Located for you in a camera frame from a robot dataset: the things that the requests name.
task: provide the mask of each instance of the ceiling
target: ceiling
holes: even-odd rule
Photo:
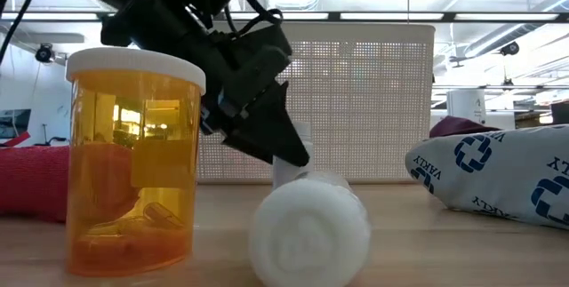
[[[16,12],[24,0],[8,0],[5,12]],[[563,0],[260,0],[265,7],[306,12],[358,12],[358,11],[431,11],[431,12],[546,12],[554,3]],[[235,12],[249,12],[244,0],[233,0],[230,8]],[[33,0],[29,12],[112,12],[98,0]],[[516,37],[520,52],[515,56],[501,56],[488,52],[472,60],[461,61],[459,66],[452,56],[464,56],[465,50],[480,39],[496,39],[499,33],[514,25],[504,24],[433,24],[436,27],[434,73],[437,84],[484,85],[501,84],[504,76],[517,85],[567,84],[569,82],[569,24],[545,25],[527,35]],[[58,52],[72,53],[99,43],[100,24],[97,22],[24,22],[17,39],[23,44],[37,41],[37,34],[67,34],[80,40],[73,44],[55,44]],[[445,105],[446,89],[433,91],[433,108]],[[535,95],[539,90],[525,89],[503,94],[502,90],[489,90],[486,106],[489,108],[538,108]]]

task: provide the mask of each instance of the black robotic arm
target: black robotic arm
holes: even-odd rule
[[[285,109],[288,83],[275,80],[293,53],[280,27],[279,10],[267,11],[256,0],[247,0],[259,16],[239,31],[222,33],[212,29],[212,17],[227,12],[230,0],[102,1],[118,10],[103,19],[102,43],[135,43],[190,61],[205,72],[204,134],[221,132],[225,145],[267,163],[273,155],[299,166],[308,163]],[[269,26],[249,31],[261,21]]]

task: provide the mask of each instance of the security camera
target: security camera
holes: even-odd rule
[[[519,45],[516,42],[505,45],[500,48],[500,54],[506,55],[516,55],[519,52]]]
[[[40,44],[39,49],[36,52],[36,60],[44,64],[53,63],[55,60],[53,45],[48,43]]]

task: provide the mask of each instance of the red cloth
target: red cloth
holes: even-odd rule
[[[499,130],[500,128],[484,126],[466,118],[447,116],[433,126],[430,130],[429,137],[435,138],[451,135],[466,135],[477,132],[493,132]]]
[[[0,214],[65,221],[69,146],[0,148]]]

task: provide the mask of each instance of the wall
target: wall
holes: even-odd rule
[[[65,80],[63,66],[40,64],[34,54],[13,45],[8,49],[0,67],[0,110],[32,109],[31,138],[20,146],[45,142],[42,124],[46,124],[47,139],[69,138],[70,103],[71,83]]]
[[[433,126],[441,119],[445,118],[446,115],[446,110],[431,110],[430,128],[433,128]],[[514,113],[487,112],[485,125],[500,128],[503,130],[515,130],[516,120],[514,118]]]

